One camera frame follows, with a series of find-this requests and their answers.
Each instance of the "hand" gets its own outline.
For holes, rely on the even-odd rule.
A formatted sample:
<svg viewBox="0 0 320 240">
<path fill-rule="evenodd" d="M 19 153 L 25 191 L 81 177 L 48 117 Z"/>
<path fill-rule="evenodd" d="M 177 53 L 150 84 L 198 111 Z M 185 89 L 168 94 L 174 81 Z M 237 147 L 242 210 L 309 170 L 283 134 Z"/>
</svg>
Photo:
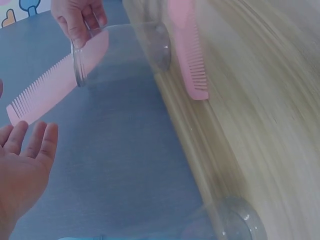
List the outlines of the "hand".
<svg viewBox="0 0 320 240">
<path fill-rule="evenodd" d="M 102 0 L 52 0 L 51 14 L 76 48 L 89 40 L 88 28 L 107 24 Z"/>
<path fill-rule="evenodd" d="M 0 97 L 2 91 L 0 80 Z M 58 126 L 36 124 L 21 152 L 27 129 L 24 121 L 0 128 L 0 239 L 9 237 L 17 220 L 41 197 L 55 159 Z"/>
</svg>

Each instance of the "transparent cup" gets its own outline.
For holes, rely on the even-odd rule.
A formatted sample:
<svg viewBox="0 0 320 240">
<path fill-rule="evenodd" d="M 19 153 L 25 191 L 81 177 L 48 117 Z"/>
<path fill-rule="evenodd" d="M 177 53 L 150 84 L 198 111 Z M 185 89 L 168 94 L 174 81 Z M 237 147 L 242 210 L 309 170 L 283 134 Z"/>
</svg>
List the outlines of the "transparent cup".
<svg viewBox="0 0 320 240">
<path fill-rule="evenodd" d="M 243 198 L 227 196 L 203 205 L 187 217 L 132 226 L 119 233 L 59 240 L 268 240 L 256 210 Z"/>
<path fill-rule="evenodd" d="M 170 66 L 170 37 L 162 22 L 102 26 L 88 35 L 83 48 L 71 43 L 79 87 L 156 74 Z"/>
</svg>

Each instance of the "pink plastic comb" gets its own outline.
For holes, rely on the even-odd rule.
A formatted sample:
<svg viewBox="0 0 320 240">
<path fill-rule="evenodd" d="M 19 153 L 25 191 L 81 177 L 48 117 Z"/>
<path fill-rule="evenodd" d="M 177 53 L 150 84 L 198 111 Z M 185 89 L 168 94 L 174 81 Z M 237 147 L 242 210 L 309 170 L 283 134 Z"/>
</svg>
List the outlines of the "pink plastic comb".
<svg viewBox="0 0 320 240">
<path fill-rule="evenodd" d="M 101 61 L 109 47 L 109 34 L 102 31 L 80 50 L 82 67 L 87 76 Z M 6 107 L 10 122 L 29 125 L 51 110 L 77 86 L 72 54 L 67 55 L 25 89 Z"/>
<path fill-rule="evenodd" d="M 209 98 L 194 0 L 168 0 L 173 37 L 185 88 L 193 100 Z"/>
</svg>

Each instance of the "blue tabletop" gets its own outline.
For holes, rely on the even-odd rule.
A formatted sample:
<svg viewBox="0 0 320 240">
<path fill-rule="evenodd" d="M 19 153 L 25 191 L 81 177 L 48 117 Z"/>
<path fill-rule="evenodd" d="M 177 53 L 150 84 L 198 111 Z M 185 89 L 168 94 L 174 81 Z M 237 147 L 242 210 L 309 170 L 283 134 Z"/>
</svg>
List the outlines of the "blue tabletop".
<svg viewBox="0 0 320 240">
<path fill-rule="evenodd" d="M 110 25 L 129 22 L 121 1 L 104 5 Z M 49 12 L 0 29 L 0 126 L 9 123 L 10 101 L 69 53 Z M 202 205 L 151 72 L 76 88 L 42 120 L 59 125 L 56 160 L 46 192 L 12 240 L 158 231 Z"/>
</svg>

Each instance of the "blonde hair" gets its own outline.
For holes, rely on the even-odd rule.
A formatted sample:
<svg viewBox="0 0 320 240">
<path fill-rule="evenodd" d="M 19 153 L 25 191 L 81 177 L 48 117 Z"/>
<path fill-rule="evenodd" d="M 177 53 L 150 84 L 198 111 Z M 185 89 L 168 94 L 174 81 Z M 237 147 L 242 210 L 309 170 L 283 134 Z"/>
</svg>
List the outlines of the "blonde hair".
<svg viewBox="0 0 320 240">
<path fill-rule="evenodd" d="M 137 21 L 143 1 L 130 1 Z M 313 240 L 320 236 L 318 11 L 312 1 L 300 1 L 304 12 L 297 1 L 279 2 L 196 0 L 210 99 L 190 100 L 176 56 L 156 80 L 204 202 L 243 197 L 268 239 Z M 170 31 L 165 12 L 162 20 Z"/>
</svg>

